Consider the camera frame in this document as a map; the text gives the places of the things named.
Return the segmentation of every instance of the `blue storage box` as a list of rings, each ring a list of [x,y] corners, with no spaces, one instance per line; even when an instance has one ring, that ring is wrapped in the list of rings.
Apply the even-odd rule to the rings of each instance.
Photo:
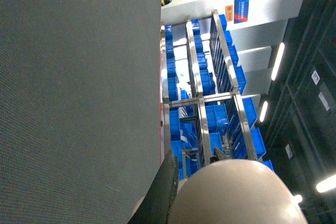
[[[184,100],[184,99],[189,99],[189,95],[187,91],[181,90],[181,100]]]
[[[173,33],[172,33],[172,25],[168,25],[164,27],[164,33],[166,36],[166,41],[167,40],[172,40],[173,39]]]
[[[256,149],[257,157],[261,158],[266,154],[266,148],[264,145],[263,137],[261,136],[260,129],[256,128],[251,130],[252,140],[254,147]],[[247,151],[246,146],[244,144],[244,147],[241,148],[241,145],[243,144],[242,141],[239,141],[240,145],[237,145],[236,149],[234,150],[234,153],[236,154],[239,152],[237,158],[247,158]]]
[[[211,91],[211,79],[208,70],[200,70],[203,95],[209,95]]]
[[[192,25],[192,27],[193,27],[193,33],[194,33],[194,36],[195,35],[200,35],[200,25],[199,25],[199,23],[198,23],[198,19],[193,19],[193,20],[191,20],[191,25]]]
[[[169,77],[176,77],[175,58],[167,59],[167,75]]]
[[[271,160],[268,161],[263,161],[262,162],[264,165],[266,165],[268,168],[270,168],[274,172],[273,164]]]
[[[179,99],[176,77],[168,78],[168,95],[169,101],[177,101]]]
[[[205,106],[209,132],[225,134],[228,127],[228,118],[225,104]]]
[[[197,53],[203,52],[203,43],[202,43],[201,36],[195,35],[194,40],[195,40],[196,52]]]
[[[226,39],[226,43],[228,46],[232,46],[232,37],[231,37],[231,33],[230,31],[224,31],[224,35],[225,35],[225,39]]]
[[[190,158],[185,160],[187,176],[191,177],[195,172],[198,171],[198,165],[196,161],[192,161]]]
[[[170,135],[172,140],[181,140],[179,110],[169,112]]]
[[[182,160],[182,143],[181,140],[171,141],[171,148],[174,153],[174,156],[178,158],[179,167],[183,168],[183,160]]]
[[[246,86],[246,78],[244,75],[244,71],[243,68],[240,67],[234,67],[235,68],[235,72],[236,72],[236,77],[238,80],[238,90],[240,91],[241,94],[243,94],[244,90],[245,90],[245,86]]]
[[[173,46],[173,41],[172,40],[167,40],[166,41],[166,54],[167,54],[167,59],[174,59],[174,46]]]
[[[244,109],[247,116],[248,126],[250,128],[257,122],[258,114],[251,97],[243,99]]]
[[[225,15],[224,14],[221,14],[220,16],[219,16],[219,18],[220,18],[220,22],[222,23],[222,28],[223,28],[223,31],[226,31],[226,26],[227,26],[227,22],[226,22],[226,17],[225,17]]]
[[[210,94],[215,94],[215,89],[216,89],[216,83],[214,81],[214,75],[211,73],[209,73],[209,77],[210,77]]]
[[[229,46],[229,52],[230,52],[230,56],[231,56],[233,66],[236,67],[237,64],[238,64],[238,60],[239,60],[236,47],[235,46]]]
[[[181,90],[181,99],[182,100],[189,99],[189,95],[185,90]],[[189,115],[189,113],[194,113],[192,105],[191,106],[186,106],[185,109],[186,109],[188,115]]]
[[[214,153],[215,147],[218,147],[223,152],[221,134],[219,132],[210,133],[209,137],[210,137],[212,155],[215,155]]]
[[[208,68],[208,62],[203,52],[200,52],[197,54],[197,59],[198,59],[198,65],[199,65],[200,70],[205,70]]]

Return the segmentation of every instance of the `stainless steel rack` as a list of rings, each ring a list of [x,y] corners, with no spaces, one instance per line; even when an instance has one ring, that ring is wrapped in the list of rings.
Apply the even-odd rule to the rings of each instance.
[[[198,146],[198,164],[200,167],[210,164],[210,157],[212,156],[211,144],[209,138],[209,130],[206,118],[205,103],[225,100],[233,100],[235,108],[237,110],[241,132],[244,137],[247,156],[250,160],[257,160],[256,150],[253,144],[251,131],[248,125],[247,116],[245,113],[242,96],[238,91],[238,81],[235,74],[234,65],[230,56],[230,52],[226,43],[225,34],[222,28],[222,24],[219,18],[217,10],[213,10],[211,21],[211,43],[216,42],[217,46],[213,46],[217,53],[224,57],[226,70],[228,72],[231,89],[226,93],[218,93],[212,95],[203,95],[203,88],[201,82],[200,68],[197,60],[195,40],[192,30],[192,22],[188,17],[186,19],[186,38],[187,38],[187,59],[188,69],[190,75],[190,83],[192,90],[192,98],[169,101],[168,84],[167,84],[167,66],[166,66],[166,51],[165,51],[165,27],[161,26],[161,53],[162,53],[162,108],[163,108],[163,130],[164,130],[164,150],[165,153],[171,148],[170,146],[170,125],[169,125],[169,109],[175,107],[183,107],[192,105],[194,108],[194,117],[187,119],[181,119],[182,122],[194,121],[197,133],[197,146]],[[234,139],[226,133],[226,137],[229,143],[229,152],[232,157],[232,144]]]

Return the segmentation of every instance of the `fluorescent light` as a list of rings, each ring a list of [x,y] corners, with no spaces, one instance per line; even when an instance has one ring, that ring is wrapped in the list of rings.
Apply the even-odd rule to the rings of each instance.
[[[268,102],[265,101],[262,105],[261,113],[260,113],[260,121],[263,122],[265,119],[266,111],[267,111]]]
[[[302,202],[302,200],[303,200],[303,199],[302,199],[302,196],[301,196],[300,194],[294,196],[294,202],[295,202],[296,204]]]
[[[264,50],[268,47],[258,47],[258,48],[252,48],[252,49],[247,49],[247,50],[243,50],[243,51],[238,51],[238,54],[246,54],[248,52],[255,52],[255,51],[260,51],[260,50]]]
[[[336,188],[336,175],[331,176],[317,184],[316,189],[319,193],[324,193]]]
[[[285,50],[285,44],[281,43],[279,50],[278,50],[278,54],[277,54],[277,58],[275,59],[275,63],[274,63],[274,67],[273,67],[273,71],[272,71],[272,81],[275,80],[275,78],[277,77],[278,74],[278,70],[280,67],[280,63],[281,63],[281,59],[282,59],[282,55],[284,55],[283,51]]]

